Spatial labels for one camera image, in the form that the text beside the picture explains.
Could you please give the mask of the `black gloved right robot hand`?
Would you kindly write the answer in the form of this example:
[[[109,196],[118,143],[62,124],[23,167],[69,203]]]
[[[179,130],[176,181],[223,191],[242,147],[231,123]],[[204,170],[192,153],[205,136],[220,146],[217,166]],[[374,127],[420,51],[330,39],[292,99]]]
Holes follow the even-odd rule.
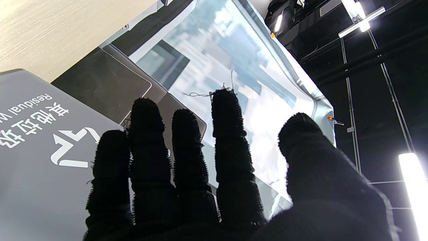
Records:
[[[293,205],[270,221],[263,214],[237,96],[211,93],[213,194],[197,119],[172,120],[174,163],[159,108],[136,99],[127,132],[109,130],[95,153],[85,241],[398,241],[391,204],[358,173],[307,114],[279,132]]]

